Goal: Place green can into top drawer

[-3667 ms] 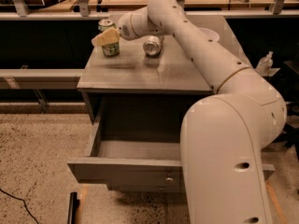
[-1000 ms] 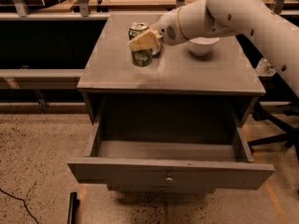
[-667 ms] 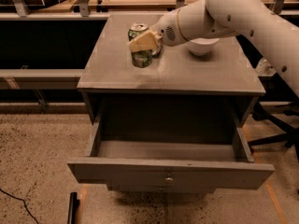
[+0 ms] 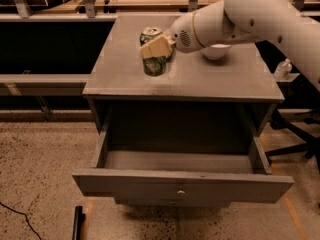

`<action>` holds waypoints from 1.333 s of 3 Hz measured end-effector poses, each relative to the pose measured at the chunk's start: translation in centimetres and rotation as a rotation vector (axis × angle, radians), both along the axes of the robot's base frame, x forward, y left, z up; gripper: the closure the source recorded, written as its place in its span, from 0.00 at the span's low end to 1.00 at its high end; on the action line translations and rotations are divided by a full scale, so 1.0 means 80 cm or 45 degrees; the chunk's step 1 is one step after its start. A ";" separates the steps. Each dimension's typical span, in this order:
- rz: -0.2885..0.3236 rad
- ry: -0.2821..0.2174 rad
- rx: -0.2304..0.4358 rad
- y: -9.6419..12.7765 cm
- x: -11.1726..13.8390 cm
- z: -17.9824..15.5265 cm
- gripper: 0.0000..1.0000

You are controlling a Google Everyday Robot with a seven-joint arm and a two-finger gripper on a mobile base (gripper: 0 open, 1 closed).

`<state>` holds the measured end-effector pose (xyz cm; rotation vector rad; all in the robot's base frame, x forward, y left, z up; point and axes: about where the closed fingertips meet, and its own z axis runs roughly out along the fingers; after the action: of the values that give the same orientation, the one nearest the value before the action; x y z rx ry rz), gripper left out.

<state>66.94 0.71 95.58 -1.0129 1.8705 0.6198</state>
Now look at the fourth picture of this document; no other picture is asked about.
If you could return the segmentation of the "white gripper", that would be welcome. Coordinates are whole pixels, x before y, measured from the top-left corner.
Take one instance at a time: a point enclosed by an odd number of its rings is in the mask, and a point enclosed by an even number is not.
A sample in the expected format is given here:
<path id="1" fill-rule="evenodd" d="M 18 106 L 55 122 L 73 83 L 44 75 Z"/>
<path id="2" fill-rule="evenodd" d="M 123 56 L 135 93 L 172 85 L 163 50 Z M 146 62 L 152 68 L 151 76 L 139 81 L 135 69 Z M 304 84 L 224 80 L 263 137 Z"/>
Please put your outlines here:
<path id="1" fill-rule="evenodd" d="M 140 47 L 143 59 L 170 56 L 174 46 L 183 53 L 191 53 L 200 49 L 200 44 L 194 33 L 193 13 L 187 13 L 176 19 L 170 27 L 171 36 L 160 34 Z"/>

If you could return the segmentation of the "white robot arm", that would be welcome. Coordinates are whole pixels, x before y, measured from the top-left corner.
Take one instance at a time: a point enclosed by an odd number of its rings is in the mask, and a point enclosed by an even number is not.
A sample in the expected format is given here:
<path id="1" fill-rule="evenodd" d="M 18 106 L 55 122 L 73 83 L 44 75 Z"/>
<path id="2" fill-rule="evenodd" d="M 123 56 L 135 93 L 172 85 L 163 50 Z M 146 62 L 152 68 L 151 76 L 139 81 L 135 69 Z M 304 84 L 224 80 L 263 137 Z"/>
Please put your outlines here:
<path id="1" fill-rule="evenodd" d="M 266 40 L 320 90 L 320 23 L 288 0 L 221 0 L 187 13 L 162 34 L 142 45 L 143 58 L 168 56 L 216 44 Z"/>

